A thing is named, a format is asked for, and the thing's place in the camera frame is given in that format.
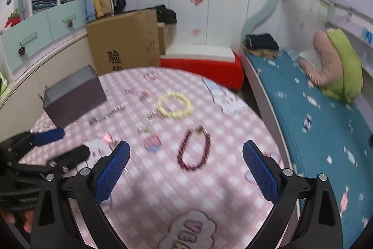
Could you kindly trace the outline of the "pink hair clip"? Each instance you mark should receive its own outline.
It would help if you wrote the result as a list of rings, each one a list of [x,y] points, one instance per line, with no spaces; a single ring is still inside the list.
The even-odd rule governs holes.
[[[112,146],[114,143],[112,136],[108,133],[104,133],[102,139],[108,144],[108,146]]]

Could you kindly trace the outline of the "cream curved cabinet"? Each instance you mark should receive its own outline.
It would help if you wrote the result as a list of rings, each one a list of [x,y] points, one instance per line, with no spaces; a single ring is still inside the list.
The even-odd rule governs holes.
[[[94,63],[84,33],[30,66],[1,95],[1,139],[31,129],[44,113],[46,89],[87,65]]]

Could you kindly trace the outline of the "grey metal tin box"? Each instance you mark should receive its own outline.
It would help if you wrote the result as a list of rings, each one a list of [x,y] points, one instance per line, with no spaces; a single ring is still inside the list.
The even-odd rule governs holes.
[[[107,101],[99,77],[87,65],[47,88],[43,109],[56,127],[65,128]]]

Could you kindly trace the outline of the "teal patterned bed mattress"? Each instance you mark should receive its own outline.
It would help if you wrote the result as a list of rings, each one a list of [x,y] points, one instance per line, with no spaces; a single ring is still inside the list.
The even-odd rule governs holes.
[[[247,55],[269,98],[295,171],[328,176],[338,203],[343,245],[350,248],[372,218],[371,131],[354,104],[323,94],[300,65]]]

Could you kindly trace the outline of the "mint drawer unit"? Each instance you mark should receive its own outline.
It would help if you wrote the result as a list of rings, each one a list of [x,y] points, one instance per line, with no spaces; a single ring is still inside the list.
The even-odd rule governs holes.
[[[15,72],[38,51],[85,26],[82,0],[41,11],[1,35],[10,72]]]

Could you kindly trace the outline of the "pink checkered tablecloth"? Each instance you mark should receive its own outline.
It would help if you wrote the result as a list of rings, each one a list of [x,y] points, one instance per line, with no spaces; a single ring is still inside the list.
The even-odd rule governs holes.
[[[272,204],[243,160],[243,144],[252,140],[283,161],[254,110],[213,81],[179,70],[124,70],[100,82],[106,103],[23,163],[45,164],[82,144],[102,156],[124,140],[130,161],[102,209],[128,248],[245,248]]]

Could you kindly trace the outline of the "red strawberry plush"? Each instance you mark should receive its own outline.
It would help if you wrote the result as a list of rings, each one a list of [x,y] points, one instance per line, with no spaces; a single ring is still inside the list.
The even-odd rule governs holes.
[[[21,22],[20,14],[17,11],[14,11],[11,13],[11,15],[8,17],[8,20],[5,24],[5,28],[11,28],[14,27],[15,25],[19,24]]]

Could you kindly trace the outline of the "tall brown cardboard box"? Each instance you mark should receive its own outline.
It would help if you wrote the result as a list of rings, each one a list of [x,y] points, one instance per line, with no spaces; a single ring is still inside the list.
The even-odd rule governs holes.
[[[103,18],[86,26],[98,75],[161,66],[156,10]]]

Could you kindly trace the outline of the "pink and green pillow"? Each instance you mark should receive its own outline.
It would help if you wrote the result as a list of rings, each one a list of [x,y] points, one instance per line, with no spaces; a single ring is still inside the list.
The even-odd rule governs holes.
[[[318,68],[304,56],[298,61],[309,80],[330,98],[351,104],[363,87],[362,65],[348,37],[340,28],[327,28],[314,35]]]

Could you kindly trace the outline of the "red and white storage bench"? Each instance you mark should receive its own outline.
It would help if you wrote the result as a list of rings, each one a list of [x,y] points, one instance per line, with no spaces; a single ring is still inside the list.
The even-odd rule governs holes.
[[[205,59],[168,59],[162,57],[161,67],[199,74],[234,92],[238,92],[243,86],[244,72],[240,57],[237,53],[233,54],[235,56],[233,63]]]

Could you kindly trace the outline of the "dark folded clothes pile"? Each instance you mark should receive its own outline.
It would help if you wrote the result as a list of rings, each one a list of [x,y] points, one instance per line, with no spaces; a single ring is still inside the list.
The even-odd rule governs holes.
[[[246,35],[243,43],[243,50],[247,54],[262,57],[265,59],[274,59],[280,53],[278,43],[271,34]]]

